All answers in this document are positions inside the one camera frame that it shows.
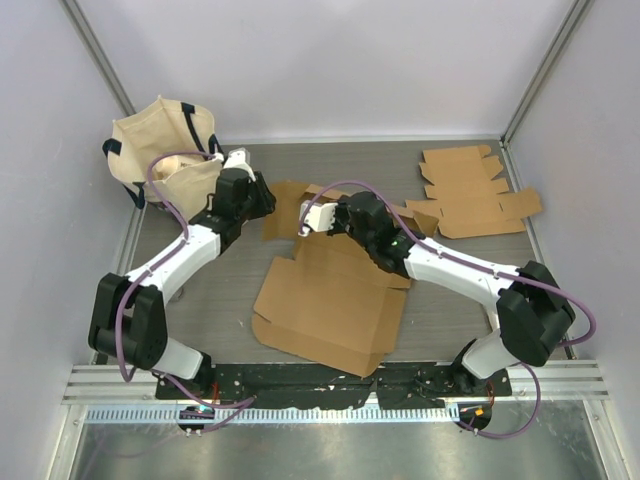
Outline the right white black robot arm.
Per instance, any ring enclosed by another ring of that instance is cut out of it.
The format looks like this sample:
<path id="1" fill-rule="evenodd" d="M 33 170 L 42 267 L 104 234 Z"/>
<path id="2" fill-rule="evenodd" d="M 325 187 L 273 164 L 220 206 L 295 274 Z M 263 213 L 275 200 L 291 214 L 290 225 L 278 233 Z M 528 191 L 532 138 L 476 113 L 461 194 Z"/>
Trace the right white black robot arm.
<path id="1" fill-rule="evenodd" d="M 492 265 L 451 250 L 403 229 L 371 192 L 341 197 L 328 232 L 348 235 L 387 273 L 443 286 L 485 308 L 495 325 L 456 356 L 441 381 L 447 391 L 472 395 L 508 366 L 543 366 L 575 320 L 546 266 Z"/>

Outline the cream bottle in bag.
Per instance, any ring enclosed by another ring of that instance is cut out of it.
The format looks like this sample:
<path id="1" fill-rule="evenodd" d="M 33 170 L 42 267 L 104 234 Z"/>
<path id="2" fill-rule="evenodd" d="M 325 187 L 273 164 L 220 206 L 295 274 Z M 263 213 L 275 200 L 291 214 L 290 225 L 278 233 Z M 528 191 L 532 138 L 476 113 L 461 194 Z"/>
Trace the cream bottle in bag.
<path id="1" fill-rule="evenodd" d="M 197 161 L 188 156 L 172 155 L 159 160 L 152 167 L 151 176 L 154 181 L 165 181 L 170 176 L 194 164 L 197 164 Z"/>

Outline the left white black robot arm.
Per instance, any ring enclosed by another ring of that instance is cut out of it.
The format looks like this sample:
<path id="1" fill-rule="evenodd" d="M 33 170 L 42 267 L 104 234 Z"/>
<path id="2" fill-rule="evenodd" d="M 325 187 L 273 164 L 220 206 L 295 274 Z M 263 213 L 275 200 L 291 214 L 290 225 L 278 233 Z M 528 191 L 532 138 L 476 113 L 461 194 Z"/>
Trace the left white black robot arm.
<path id="1" fill-rule="evenodd" d="M 165 307 L 187 280 L 238 239 L 246 222 L 272 214 L 275 206 L 261 172 L 223 169 L 205 209 L 180 237 L 145 265 L 100 280 L 89 346 L 175 379 L 190 398 L 205 397 L 214 383 L 211 357 L 169 337 Z"/>

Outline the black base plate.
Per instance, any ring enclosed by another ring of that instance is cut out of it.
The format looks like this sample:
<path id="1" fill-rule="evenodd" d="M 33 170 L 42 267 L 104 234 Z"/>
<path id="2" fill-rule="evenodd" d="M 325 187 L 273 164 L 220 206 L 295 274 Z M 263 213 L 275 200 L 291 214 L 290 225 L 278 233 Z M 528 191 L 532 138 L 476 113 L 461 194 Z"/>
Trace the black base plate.
<path id="1" fill-rule="evenodd" d="M 218 364 L 202 378 L 178 380 L 199 399 L 223 405 L 251 398 L 256 409 L 346 410 L 374 394 L 383 410 L 441 407 L 453 398 L 508 397 L 506 370 L 464 380 L 447 363 L 384 362 L 367 377 L 315 363 Z"/>

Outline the aluminium frame post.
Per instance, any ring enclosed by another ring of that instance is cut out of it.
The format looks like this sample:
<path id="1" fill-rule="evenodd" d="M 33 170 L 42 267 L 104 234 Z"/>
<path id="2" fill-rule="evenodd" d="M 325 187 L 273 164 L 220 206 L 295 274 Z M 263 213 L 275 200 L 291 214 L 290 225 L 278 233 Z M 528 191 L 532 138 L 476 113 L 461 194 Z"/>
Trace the aluminium frame post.
<path id="1" fill-rule="evenodd" d="M 512 143 L 519 127 L 532 108 L 534 101 L 542 91 L 545 83 L 593 4 L 593 0 L 574 0 L 571 2 L 566 15 L 554 34 L 541 62 L 536 68 L 510 121 L 501 135 L 500 143 L 502 147 L 507 148 Z"/>
<path id="2" fill-rule="evenodd" d="M 135 106 L 80 3 L 77 0 L 60 0 L 59 4 L 120 110 L 127 116 L 135 114 Z"/>

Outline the right aluminium frame post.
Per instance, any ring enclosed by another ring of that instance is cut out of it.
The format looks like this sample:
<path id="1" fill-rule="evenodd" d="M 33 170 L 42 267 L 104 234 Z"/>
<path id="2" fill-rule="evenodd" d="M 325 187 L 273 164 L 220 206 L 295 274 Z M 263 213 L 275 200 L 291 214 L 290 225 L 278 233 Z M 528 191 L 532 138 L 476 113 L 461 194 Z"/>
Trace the right aluminium frame post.
<path id="1" fill-rule="evenodd" d="M 593 4 L 593 0 L 574 0 L 571 2 L 566 15 L 554 34 L 541 62 L 536 68 L 510 121 L 501 135 L 500 143 L 502 147 L 507 148 L 512 143 L 519 127 L 532 108 L 534 101 L 542 91 L 545 83 Z"/>

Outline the beige canvas tote bag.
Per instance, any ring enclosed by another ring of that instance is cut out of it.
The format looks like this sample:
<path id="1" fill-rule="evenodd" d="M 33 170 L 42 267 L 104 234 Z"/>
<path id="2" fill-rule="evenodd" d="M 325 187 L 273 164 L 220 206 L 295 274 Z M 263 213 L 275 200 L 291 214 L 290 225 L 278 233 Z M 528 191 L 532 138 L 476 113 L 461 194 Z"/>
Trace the beige canvas tote bag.
<path id="1" fill-rule="evenodd" d="M 136 208 L 152 204 L 162 209 L 161 200 L 166 199 L 187 220 L 207 205 L 224 160 L 213 114 L 202 106 L 162 97 L 115 121 L 102 150 L 111 175 L 123 185 Z M 154 181 L 152 167 L 172 155 L 188 156 L 197 164 L 165 181 Z"/>

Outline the left aluminium frame post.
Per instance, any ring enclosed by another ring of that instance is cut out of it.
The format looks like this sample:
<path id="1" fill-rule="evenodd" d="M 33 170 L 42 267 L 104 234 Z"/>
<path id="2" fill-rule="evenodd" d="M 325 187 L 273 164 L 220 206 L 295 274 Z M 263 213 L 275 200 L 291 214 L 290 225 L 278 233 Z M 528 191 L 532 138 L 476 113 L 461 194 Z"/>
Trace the left aluminium frame post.
<path id="1" fill-rule="evenodd" d="M 135 106 L 80 3 L 77 0 L 60 0 L 59 4 L 120 110 L 127 116 L 135 114 Z"/>

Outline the large brown cardboard box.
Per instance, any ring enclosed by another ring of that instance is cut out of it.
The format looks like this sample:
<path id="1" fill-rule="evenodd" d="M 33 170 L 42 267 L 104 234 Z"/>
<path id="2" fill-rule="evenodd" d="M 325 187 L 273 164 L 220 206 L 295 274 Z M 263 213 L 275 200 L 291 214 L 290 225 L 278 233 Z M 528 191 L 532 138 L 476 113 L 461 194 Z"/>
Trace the large brown cardboard box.
<path id="1" fill-rule="evenodd" d="M 289 239 L 289 258 L 273 259 L 254 303 L 252 330 L 268 347 L 359 377 L 374 373 L 393 352 L 411 280 L 379 269 L 346 235 L 297 234 L 313 184 L 270 186 L 276 209 L 265 241 Z"/>

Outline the flat cardboard box blank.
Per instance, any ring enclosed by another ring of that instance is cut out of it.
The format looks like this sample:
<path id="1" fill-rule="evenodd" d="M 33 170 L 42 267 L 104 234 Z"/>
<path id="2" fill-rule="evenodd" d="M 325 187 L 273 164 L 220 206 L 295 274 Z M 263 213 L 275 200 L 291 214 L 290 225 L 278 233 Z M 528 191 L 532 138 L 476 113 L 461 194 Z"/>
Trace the flat cardboard box blank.
<path id="1" fill-rule="evenodd" d="M 426 198 L 406 205 L 437 218 L 444 237 L 519 233 L 526 218 L 543 211 L 535 189 L 511 190 L 500 158 L 488 145 L 427 149 L 419 169 Z"/>

